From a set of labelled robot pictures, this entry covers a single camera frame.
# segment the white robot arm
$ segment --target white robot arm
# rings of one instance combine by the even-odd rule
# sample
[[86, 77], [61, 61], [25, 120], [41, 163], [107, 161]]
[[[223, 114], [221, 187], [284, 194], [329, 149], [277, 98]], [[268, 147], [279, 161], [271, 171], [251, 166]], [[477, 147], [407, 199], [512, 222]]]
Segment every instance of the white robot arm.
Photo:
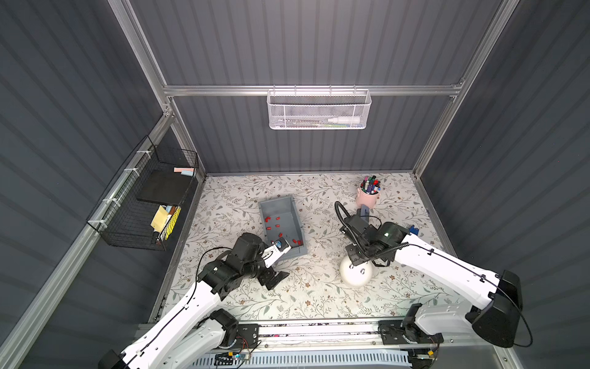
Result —
[[[290, 249], [282, 237], [267, 247], [258, 236], [242, 234], [226, 260], [205, 265], [197, 282], [172, 310], [121, 354], [109, 351], [99, 369], [184, 368], [215, 347], [232, 346], [238, 322], [223, 309], [214, 311], [215, 307], [244, 278], [255, 277], [273, 289], [289, 274], [275, 273], [271, 265]], [[203, 324], [186, 336], [199, 322]]]
[[409, 309], [404, 325], [411, 341], [418, 337], [436, 339], [440, 332], [474, 331], [500, 347], [512, 347], [522, 315], [520, 279], [504, 271], [499, 275], [453, 257], [392, 222], [375, 228], [360, 214], [350, 215], [340, 202], [335, 203], [340, 228], [352, 242], [346, 246], [350, 268], [376, 263], [381, 259], [411, 266], [449, 286], [467, 301], [453, 307], [422, 306]]

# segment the wire mesh basket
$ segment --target wire mesh basket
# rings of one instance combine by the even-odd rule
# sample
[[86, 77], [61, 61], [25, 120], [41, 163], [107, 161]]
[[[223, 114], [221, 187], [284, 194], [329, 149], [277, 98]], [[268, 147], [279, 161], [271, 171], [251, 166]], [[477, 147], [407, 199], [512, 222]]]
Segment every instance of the wire mesh basket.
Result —
[[267, 104], [272, 129], [364, 129], [371, 96], [368, 90], [334, 94], [269, 90]]
[[[137, 195], [153, 171], [171, 172], [174, 167], [193, 168], [193, 175], [176, 211], [167, 220], [163, 230], [156, 233], [151, 222], [161, 205], [138, 200]], [[196, 152], [152, 144], [150, 149], [143, 152], [134, 168], [124, 169], [127, 171], [127, 174], [124, 174], [126, 178], [114, 196], [102, 200], [103, 196], [95, 205], [96, 209], [102, 202], [108, 202], [101, 219], [91, 218], [93, 210], [87, 223], [111, 246], [166, 250], [168, 241], [174, 239], [170, 235], [182, 211], [182, 205], [188, 194], [194, 192], [198, 185], [197, 167]]]

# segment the pink cup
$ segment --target pink cup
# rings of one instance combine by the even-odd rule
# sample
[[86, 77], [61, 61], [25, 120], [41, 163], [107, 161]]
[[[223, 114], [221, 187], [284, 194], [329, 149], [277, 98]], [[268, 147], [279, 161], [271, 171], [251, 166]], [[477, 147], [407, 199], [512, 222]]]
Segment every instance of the pink cup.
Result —
[[360, 208], [361, 205], [367, 206], [369, 209], [373, 209], [375, 204], [377, 203], [377, 199], [381, 195], [381, 192], [378, 194], [369, 195], [364, 193], [357, 187], [356, 189], [356, 206]]

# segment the leaf pattern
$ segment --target leaf pattern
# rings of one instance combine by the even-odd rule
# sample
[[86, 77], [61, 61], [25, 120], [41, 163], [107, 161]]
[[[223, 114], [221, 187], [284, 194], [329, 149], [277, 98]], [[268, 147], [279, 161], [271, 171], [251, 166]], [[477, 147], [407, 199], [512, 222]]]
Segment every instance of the leaf pattern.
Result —
[[[440, 239], [410, 174], [376, 176], [387, 184], [371, 214], [383, 222], [415, 225], [423, 240], [440, 247]], [[362, 288], [353, 289], [342, 282], [339, 266], [346, 254], [347, 239], [339, 231], [334, 201], [354, 212], [356, 186], [362, 178], [356, 174], [208, 177], [163, 313], [194, 282], [204, 251], [217, 246], [232, 247], [243, 232], [262, 236], [258, 203], [288, 195], [294, 197], [299, 208], [309, 253], [275, 265], [275, 270], [285, 270], [290, 275], [274, 290], [268, 291], [255, 279], [246, 279], [232, 291], [220, 308], [239, 320], [401, 316], [412, 303], [460, 301], [452, 289], [395, 262], [387, 268], [375, 268], [378, 270], [373, 279]], [[372, 218], [371, 223], [377, 225], [378, 220]], [[207, 253], [201, 268], [221, 252]]]

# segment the yellow notepad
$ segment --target yellow notepad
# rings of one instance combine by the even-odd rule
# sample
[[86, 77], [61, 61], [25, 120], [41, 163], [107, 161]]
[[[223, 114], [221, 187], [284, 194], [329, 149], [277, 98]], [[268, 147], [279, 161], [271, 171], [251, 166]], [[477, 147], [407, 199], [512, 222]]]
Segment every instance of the yellow notepad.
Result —
[[167, 221], [168, 212], [166, 211], [166, 208], [163, 206], [158, 207], [158, 211], [152, 219], [152, 228], [154, 229], [154, 231], [162, 232], [164, 230], [164, 226], [166, 226]]

